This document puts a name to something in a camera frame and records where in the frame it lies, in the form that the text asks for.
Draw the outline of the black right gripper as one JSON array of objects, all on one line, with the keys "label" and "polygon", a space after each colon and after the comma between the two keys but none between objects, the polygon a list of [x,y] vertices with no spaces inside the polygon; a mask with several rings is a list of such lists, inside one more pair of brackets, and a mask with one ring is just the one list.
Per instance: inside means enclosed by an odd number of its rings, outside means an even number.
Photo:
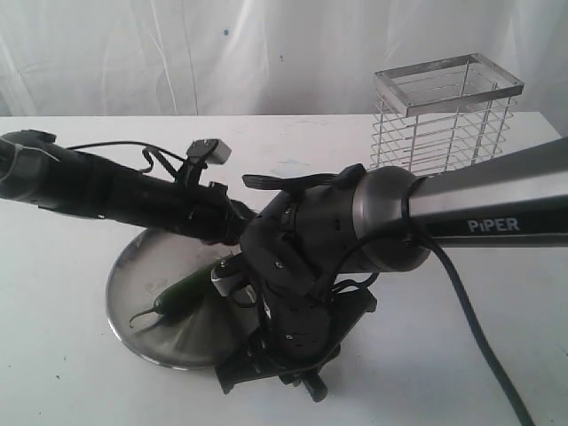
[{"label": "black right gripper", "polygon": [[341,351],[341,342],[359,320],[374,312],[369,290],[340,293],[329,303],[309,296],[281,297],[267,290],[261,298],[259,326],[225,361],[215,366],[224,394],[236,384],[278,377],[303,383]]}]

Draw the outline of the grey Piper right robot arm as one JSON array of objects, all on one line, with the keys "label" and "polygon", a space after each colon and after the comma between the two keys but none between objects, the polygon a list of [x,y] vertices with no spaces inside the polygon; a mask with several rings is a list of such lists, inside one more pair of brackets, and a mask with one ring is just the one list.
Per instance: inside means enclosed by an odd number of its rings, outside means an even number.
[{"label": "grey Piper right robot arm", "polygon": [[214,272],[220,291],[249,283],[258,328],[216,368],[224,392],[277,377],[327,393],[320,370],[377,302],[368,282],[337,276],[409,272],[432,249],[562,247],[567,242],[565,138],[460,170],[419,177],[396,166],[280,178],[246,175],[274,198]]}]

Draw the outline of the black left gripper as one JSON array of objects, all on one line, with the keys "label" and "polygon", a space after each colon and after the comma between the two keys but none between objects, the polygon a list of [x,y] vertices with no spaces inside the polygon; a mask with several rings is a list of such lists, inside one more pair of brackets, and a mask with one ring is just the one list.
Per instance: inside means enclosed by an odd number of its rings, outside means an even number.
[{"label": "black left gripper", "polygon": [[207,244],[234,246],[257,213],[242,201],[227,195],[228,187],[218,182],[204,186],[177,180],[183,195],[177,234]]}]

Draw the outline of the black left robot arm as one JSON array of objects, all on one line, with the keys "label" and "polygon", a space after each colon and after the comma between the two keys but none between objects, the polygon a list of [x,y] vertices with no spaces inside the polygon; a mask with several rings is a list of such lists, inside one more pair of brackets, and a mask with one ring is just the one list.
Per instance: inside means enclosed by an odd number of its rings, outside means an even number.
[{"label": "black left robot arm", "polygon": [[175,168],[169,151],[141,144],[141,170],[88,153],[87,146],[63,147],[55,135],[20,130],[1,137],[1,197],[55,213],[108,219],[161,229],[209,244],[235,245],[255,212],[232,200],[226,185],[201,185],[200,177],[223,147],[219,139],[193,143]]}]

